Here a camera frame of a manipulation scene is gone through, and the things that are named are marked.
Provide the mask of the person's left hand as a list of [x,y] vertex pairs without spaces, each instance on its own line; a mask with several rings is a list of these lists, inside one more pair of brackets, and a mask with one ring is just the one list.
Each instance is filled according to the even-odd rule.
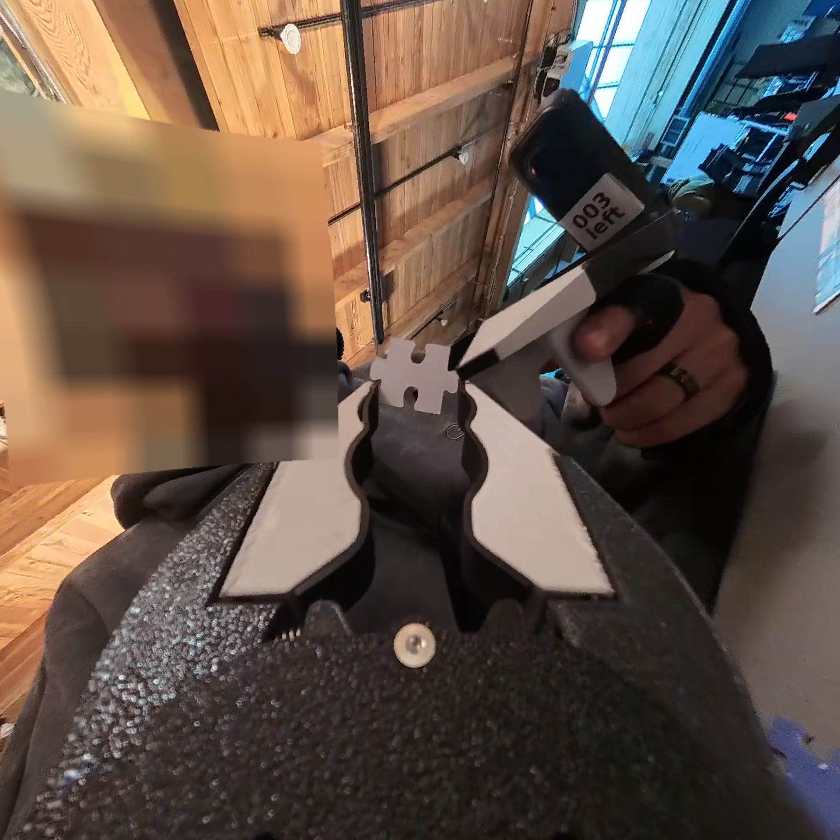
[[739,402],[749,371],[737,334],[708,295],[680,289],[684,308],[651,350],[614,363],[616,395],[599,408],[625,445],[672,444],[725,417]]

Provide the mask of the blue puzzle piece white corner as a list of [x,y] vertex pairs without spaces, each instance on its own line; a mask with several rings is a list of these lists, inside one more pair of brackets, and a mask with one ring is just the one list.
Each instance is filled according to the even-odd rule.
[[444,394],[456,394],[459,376],[448,368],[450,348],[429,343],[420,361],[413,360],[415,342],[393,338],[385,357],[371,363],[370,378],[380,383],[381,403],[404,407],[405,393],[416,391],[414,410],[441,414]]

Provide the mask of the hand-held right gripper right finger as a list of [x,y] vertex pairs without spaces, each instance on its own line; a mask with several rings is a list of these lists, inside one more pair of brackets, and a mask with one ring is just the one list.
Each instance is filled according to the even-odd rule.
[[475,409],[466,431],[484,457],[468,502],[478,548],[547,595],[613,596],[554,450],[476,385],[465,396]]

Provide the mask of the black ceiling pipe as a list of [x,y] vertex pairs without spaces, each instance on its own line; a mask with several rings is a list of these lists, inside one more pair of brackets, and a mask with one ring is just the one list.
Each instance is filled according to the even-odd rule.
[[376,349],[379,349],[385,341],[383,317],[384,291],[380,264],[379,231],[376,218],[374,162],[367,97],[361,2],[341,1],[340,13],[350,92],[353,147],[360,195],[360,212],[374,346]]

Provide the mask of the cluttered storage shelves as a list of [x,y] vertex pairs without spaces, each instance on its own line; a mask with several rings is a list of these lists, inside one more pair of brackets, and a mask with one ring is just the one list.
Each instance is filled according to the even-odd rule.
[[744,218],[810,102],[838,86],[838,2],[728,2],[655,153],[691,219]]

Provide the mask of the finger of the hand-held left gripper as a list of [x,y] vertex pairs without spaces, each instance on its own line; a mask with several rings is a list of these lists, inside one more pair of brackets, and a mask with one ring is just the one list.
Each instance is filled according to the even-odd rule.
[[532,342],[587,310],[595,302],[582,266],[499,310],[478,327],[456,372],[462,381],[507,360]]

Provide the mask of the person's dark grey sweater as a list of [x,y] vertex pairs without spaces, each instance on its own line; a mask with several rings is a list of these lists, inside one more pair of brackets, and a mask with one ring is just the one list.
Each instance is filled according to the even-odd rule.
[[[541,388],[539,435],[572,457],[636,520],[636,509],[650,495],[641,451],[622,444],[596,409],[567,396],[565,385],[543,377]],[[466,493],[461,443],[445,432],[454,420],[453,397],[441,416],[394,408],[380,415],[367,487],[374,501],[395,509],[393,519],[405,521],[410,548],[422,538],[435,542],[444,515],[459,512]],[[116,479],[111,496],[123,532],[68,575],[48,612],[44,652],[2,758],[2,838],[20,829],[57,762],[93,666],[133,598],[244,471],[228,466]]]

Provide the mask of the person's left forearm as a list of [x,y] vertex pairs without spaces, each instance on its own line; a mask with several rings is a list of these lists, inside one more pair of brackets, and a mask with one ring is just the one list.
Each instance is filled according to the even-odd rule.
[[742,396],[722,419],[672,444],[640,451],[650,495],[634,516],[713,612],[746,504],[774,373],[756,318],[750,308],[731,299],[727,284],[713,270],[678,259],[665,264],[665,275],[718,304],[723,321],[738,336],[749,371]]

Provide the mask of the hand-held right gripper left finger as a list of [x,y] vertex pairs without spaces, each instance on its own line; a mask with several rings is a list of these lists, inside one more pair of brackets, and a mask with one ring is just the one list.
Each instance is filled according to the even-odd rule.
[[377,391],[368,381],[339,404],[337,457],[279,463],[220,580],[221,599],[302,597],[362,548],[370,509],[361,482]]

